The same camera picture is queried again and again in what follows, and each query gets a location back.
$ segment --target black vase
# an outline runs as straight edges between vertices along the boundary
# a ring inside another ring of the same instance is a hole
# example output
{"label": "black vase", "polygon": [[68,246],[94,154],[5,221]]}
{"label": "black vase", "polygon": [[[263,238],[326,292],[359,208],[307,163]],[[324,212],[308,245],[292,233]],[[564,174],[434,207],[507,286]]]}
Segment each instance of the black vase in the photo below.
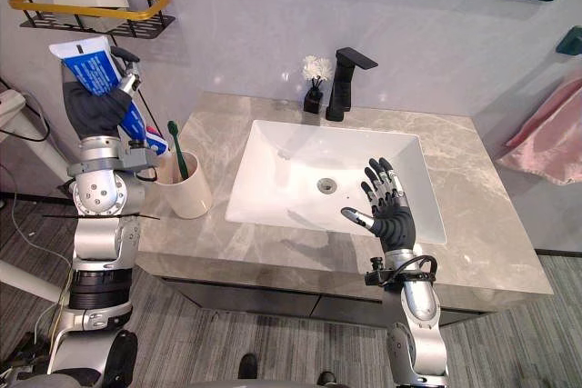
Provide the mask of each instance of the black vase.
{"label": "black vase", "polygon": [[321,107],[321,98],[324,94],[319,91],[319,88],[311,87],[307,91],[306,98],[303,101],[303,110],[307,113],[319,114]]}

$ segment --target sink drain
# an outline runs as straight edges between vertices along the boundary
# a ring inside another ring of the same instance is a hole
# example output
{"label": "sink drain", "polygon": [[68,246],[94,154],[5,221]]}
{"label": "sink drain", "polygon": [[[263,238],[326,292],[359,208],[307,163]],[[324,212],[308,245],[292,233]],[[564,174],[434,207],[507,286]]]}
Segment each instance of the sink drain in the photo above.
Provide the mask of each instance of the sink drain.
{"label": "sink drain", "polygon": [[332,194],[336,192],[337,184],[333,179],[324,177],[317,181],[317,189],[323,194]]}

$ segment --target wall shelf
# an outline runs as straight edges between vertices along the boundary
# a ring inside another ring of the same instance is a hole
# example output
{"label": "wall shelf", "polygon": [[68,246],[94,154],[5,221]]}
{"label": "wall shelf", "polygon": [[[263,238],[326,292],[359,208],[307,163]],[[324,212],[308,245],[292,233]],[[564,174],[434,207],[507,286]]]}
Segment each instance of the wall shelf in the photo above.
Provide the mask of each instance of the wall shelf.
{"label": "wall shelf", "polygon": [[[25,13],[26,21],[21,27],[38,29],[55,29],[61,31],[84,32],[89,34],[104,34],[126,36],[130,38],[152,39],[159,36],[172,22],[176,20],[171,15],[165,15],[162,8],[170,0],[147,0],[149,8],[144,11],[119,11],[107,8],[94,8],[72,5],[41,4],[33,0],[9,0],[14,9]],[[55,13],[73,15],[77,25],[66,25],[55,19]],[[81,16],[112,17],[125,19],[125,23],[107,32],[99,32],[83,25]]]}

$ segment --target towel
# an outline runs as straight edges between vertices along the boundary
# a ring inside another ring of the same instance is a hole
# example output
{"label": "towel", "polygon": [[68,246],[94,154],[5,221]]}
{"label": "towel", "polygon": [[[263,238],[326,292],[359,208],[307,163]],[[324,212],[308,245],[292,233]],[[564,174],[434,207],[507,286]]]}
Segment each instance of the towel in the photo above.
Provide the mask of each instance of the towel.
{"label": "towel", "polygon": [[558,185],[582,182],[582,70],[562,84],[507,143],[497,160]]}

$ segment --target shoe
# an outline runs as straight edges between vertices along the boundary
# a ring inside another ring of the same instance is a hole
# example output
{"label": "shoe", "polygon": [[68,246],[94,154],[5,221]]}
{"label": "shoe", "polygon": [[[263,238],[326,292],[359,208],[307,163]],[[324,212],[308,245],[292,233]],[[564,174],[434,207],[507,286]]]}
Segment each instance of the shoe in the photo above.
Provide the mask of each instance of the shoe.
{"label": "shoe", "polygon": [[252,353],[247,353],[238,365],[238,379],[256,379],[257,375],[258,365],[256,363],[256,356]]}
{"label": "shoe", "polygon": [[336,383],[336,375],[331,372],[322,372],[317,378],[317,384],[319,386],[326,386],[328,383]]}

